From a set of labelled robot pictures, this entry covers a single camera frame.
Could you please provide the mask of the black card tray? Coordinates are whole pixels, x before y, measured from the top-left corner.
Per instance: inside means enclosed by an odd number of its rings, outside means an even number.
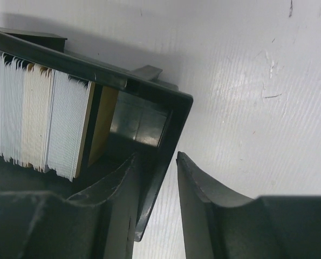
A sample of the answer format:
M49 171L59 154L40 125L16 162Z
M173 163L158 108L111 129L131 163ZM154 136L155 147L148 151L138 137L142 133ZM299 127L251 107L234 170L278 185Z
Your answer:
M131 71L122 69L71 52L65 48L65 38L49 33L0 28L0 50L96 82L85 146L88 152L102 136L98 120L103 94L110 89L117 91L107 143L98 155L111 164L134 152L140 154L141 186L134 239L141 241L193 97L160 80L159 68L147 65Z

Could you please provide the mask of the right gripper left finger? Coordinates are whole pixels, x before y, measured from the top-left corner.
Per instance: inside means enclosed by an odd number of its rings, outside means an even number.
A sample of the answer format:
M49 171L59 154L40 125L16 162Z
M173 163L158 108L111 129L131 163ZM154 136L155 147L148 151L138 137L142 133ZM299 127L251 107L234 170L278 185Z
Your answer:
M138 154L93 185L71 188L0 159L0 258L131 258Z

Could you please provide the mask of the gold credit card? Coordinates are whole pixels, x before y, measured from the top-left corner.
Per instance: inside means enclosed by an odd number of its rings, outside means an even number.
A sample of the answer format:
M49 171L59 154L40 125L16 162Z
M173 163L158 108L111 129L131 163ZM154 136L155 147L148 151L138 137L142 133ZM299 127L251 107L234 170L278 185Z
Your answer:
M104 153L111 123L117 103L119 91L110 87L103 87L98 114L95 122L92 146L88 166L94 164Z

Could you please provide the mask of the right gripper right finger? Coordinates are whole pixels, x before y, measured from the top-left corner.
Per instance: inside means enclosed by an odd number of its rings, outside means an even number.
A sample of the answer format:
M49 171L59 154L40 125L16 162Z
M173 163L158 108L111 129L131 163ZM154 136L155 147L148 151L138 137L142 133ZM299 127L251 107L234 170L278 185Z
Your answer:
M321 258L321 196L252 199L176 163L187 258Z

